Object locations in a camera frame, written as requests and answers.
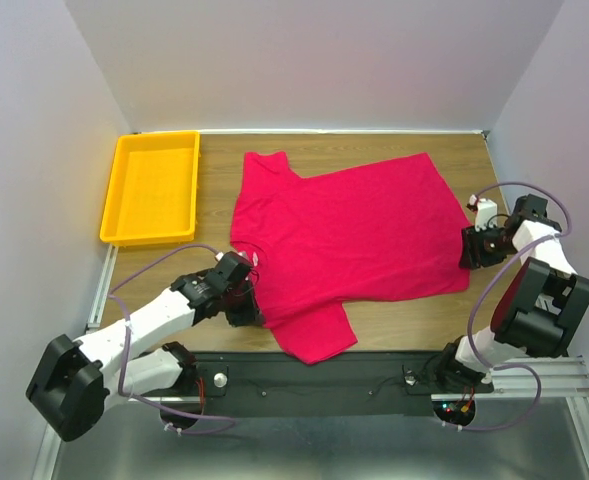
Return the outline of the red t shirt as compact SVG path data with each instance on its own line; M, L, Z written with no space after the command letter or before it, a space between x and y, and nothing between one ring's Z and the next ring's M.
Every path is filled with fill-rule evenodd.
M230 242L255 266L266 327L310 365L356 343L348 302L467 289L467 224L425 153L304 178L282 152L249 152Z

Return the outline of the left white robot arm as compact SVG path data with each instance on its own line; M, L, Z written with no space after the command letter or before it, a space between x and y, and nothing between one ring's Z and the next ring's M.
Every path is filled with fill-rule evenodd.
M252 262L233 251L215 259L214 267L177 277L138 310L124 309L110 326L47 344L26 397L61 440L80 438L118 404L149 404L149 392L189 392L196 361L167 337L219 314L234 327L262 324Z

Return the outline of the yellow plastic tray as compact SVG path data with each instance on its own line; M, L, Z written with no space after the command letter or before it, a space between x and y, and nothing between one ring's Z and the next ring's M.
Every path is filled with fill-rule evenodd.
M116 247L194 239L200 133L121 136L114 152L99 238Z

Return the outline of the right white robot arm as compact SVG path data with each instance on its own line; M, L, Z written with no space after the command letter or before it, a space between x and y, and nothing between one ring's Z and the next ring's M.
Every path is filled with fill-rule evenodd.
M589 279L567 260L562 228L548 217L547 204L536 195L521 196L500 222L495 202L471 196L467 207L475 221L462 231L460 266L477 270L509 257L521 266L489 326L446 345L433 368L440 387L476 387L510 359L556 358L567 350L589 306Z

